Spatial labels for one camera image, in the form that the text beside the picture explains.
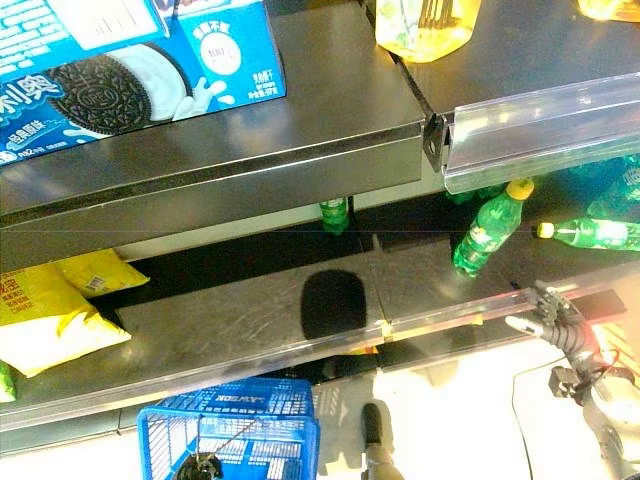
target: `oreo cookie image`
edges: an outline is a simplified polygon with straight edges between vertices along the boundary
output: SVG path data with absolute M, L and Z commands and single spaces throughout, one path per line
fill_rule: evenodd
M 64 97 L 49 102 L 81 127 L 118 135 L 150 123 L 151 102 L 144 86 L 107 55 L 52 68 L 47 75 L 65 92 Z

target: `oreo box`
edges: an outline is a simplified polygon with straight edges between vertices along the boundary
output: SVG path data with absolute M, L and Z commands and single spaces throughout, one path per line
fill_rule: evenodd
M 168 37 L 3 81 L 0 165 L 284 96 L 262 1 L 183 0 L 169 25 Z

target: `yellow snack bag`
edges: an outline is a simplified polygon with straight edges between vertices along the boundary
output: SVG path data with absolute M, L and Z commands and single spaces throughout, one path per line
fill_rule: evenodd
M 27 377 L 130 338 L 52 264 L 0 275 L 0 360 Z
M 149 281 L 109 248 L 54 262 L 62 275 L 85 298 L 97 297 Z

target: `store shelf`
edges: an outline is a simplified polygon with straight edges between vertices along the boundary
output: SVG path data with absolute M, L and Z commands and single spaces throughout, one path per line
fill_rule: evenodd
M 429 116 L 425 151 L 447 189 L 640 150 L 638 45 L 637 24 L 592 20 L 577 2 L 483 2 L 468 44 L 404 64 Z
M 442 198 L 361 212 L 360 233 L 341 238 L 307 224 L 137 262 L 152 278 L 148 285 L 95 300 L 132 340 L 32 379 L 19 376 L 18 401 L 0 407 L 0 431 L 529 310 L 528 287 L 536 279 L 552 282 L 570 298 L 606 291 L 625 276 L 640 281 L 634 252 L 577 251 L 533 238 L 528 227 L 540 219 L 535 204 L 528 223 L 475 280 L 451 266 L 452 235 L 459 227 L 443 223 L 445 231 L 437 232 L 422 221 L 419 229 L 384 232 L 381 217 L 388 217 L 381 210 L 393 208 L 402 223 L 400 212 L 420 215 L 416 204 L 423 202 L 432 213 L 425 218 L 435 221 L 443 218 L 434 205 Z M 548 198 L 540 195 L 541 201 Z M 572 212 L 557 207 L 545 218 L 567 214 Z M 455 217 L 465 221 L 464 215 Z M 371 221 L 379 225 L 376 233 L 370 233 Z
M 0 269 L 419 180 L 424 113 L 364 11 L 293 6 L 286 98 L 1 167 Z

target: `cable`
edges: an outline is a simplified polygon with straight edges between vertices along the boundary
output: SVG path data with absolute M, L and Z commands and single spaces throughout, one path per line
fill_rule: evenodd
M 547 362 L 544 365 L 538 365 L 537 367 L 530 368 L 528 370 L 523 370 L 522 372 L 518 372 L 513 376 L 511 382 L 511 409 L 513 410 L 513 415 L 516 417 L 516 423 L 518 424 L 518 430 L 520 430 L 520 437 L 522 437 L 522 445 L 524 446 L 524 453 L 527 457 L 527 466 L 529 467 L 529 478 L 533 480 L 533 468 L 531 467 L 531 457 L 529 456 L 529 447 L 527 446 L 527 439 L 524 436 L 524 431 L 522 430 L 522 424 L 520 423 L 520 418 L 518 417 L 518 412 L 516 411 L 515 405 L 515 396 L 516 396 L 516 378 L 520 375 L 524 375 L 525 373 L 535 372 L 536 370 L 540 370 L 541 368 L 549 367 L 554 363 L 558 363 L 561 360 L 564 360 L 566 355 L 554 360 L 552 362 Z

